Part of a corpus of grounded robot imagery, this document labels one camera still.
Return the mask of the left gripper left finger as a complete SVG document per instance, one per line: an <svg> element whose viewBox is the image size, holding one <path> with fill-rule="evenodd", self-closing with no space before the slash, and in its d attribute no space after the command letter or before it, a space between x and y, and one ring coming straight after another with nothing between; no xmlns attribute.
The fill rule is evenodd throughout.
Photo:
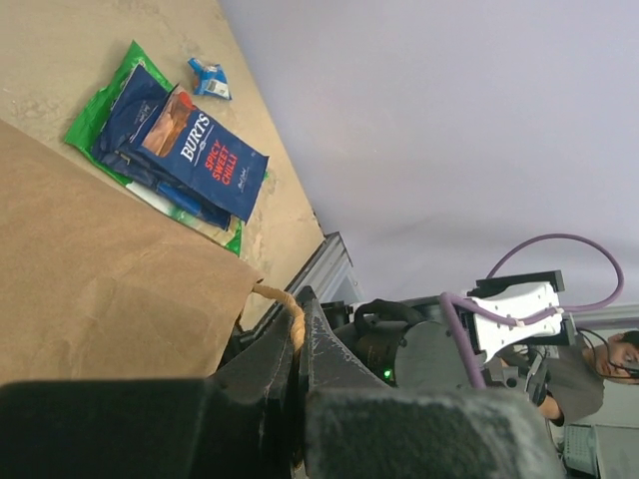
<svg viewBox="0 0 639 479"><path fill-rule="evenodd" d="M27 381L1 389L5 478L290 478L304 322L286 307L207 377Z"/></svg>

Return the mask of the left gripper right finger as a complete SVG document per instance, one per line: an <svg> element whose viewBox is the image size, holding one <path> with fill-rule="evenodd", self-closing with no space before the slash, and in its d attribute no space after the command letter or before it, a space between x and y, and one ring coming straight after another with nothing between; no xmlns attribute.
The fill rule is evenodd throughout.
<svg viewBox="0 0 639 479"><path fill-rule="evenodd" d="M391 388L347 352L318 301L303 309L309 477L563 477L540 415L520 395Z"/></svg>

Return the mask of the brown paper bag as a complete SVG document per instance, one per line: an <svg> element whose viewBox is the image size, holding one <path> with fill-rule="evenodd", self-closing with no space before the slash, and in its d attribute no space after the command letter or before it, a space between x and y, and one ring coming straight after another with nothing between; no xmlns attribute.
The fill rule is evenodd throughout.
<svg viewBox="0 0 639 479"><path fill-rule="evenodd" d="M1 380L204 377L251 294L302 309L246 263L1 127Z"/></svg>

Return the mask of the blue Burts chilli bag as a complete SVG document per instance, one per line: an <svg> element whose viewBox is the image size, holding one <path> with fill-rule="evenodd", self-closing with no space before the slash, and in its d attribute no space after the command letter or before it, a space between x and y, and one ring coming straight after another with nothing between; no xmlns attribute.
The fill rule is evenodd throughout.
<svg viewBox="0 0 639 479"><path fill-rule="evenodd" d="M183 87L174 87L130 145L204 203L250 219L270 158L196 106Z"/></svg>

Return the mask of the green white snack packet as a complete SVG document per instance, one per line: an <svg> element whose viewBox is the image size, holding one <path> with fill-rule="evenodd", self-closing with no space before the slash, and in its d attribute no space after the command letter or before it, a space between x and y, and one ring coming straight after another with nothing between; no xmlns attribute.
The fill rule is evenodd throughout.
<svg viewBox="0 0 639 479"><path fill-rule="evenodd" d="M166 217L177 221L222 246L236 256L241 255L243 223L231 219L224 230L208 224L191 215L173 201L158 195L140 183L102 165L92 154L92 147L106 124L116 99L135 67L141 65L157 81L163 91L168 92L173 85L149 58L144 49L133 40L116 69L110 83L98 90L78 114L67 131L64 142L80 151L97 169L111 177L139 200L153 207Z"/></svg>

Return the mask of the blue Kettle chips bag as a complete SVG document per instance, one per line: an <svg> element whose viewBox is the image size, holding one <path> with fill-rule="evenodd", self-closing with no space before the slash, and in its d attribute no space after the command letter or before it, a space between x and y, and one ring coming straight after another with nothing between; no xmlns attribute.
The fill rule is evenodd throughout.
<svg viewBox="0 0 639 479"><path fill-rule="evenodd" d="M227 230L231 215L207 206L134 151L133 142L150 131L169 92L144 68L137 65L115 100L106 124L92 146L93 157L103 166L171 201L186 213Z"/></svg>

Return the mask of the blue snack packet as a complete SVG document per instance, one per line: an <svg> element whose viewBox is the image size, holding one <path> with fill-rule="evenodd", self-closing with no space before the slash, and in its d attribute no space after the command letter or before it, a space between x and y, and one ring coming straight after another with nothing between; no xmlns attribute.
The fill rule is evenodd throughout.
<svg viewBox="0 0 639 479"><path fill-rule="evenodd" d="M196 96L211 96L231 101L232 93L224 69L220 64L204 64L196 58L188 61L193 71L193 93Z"/></svg>

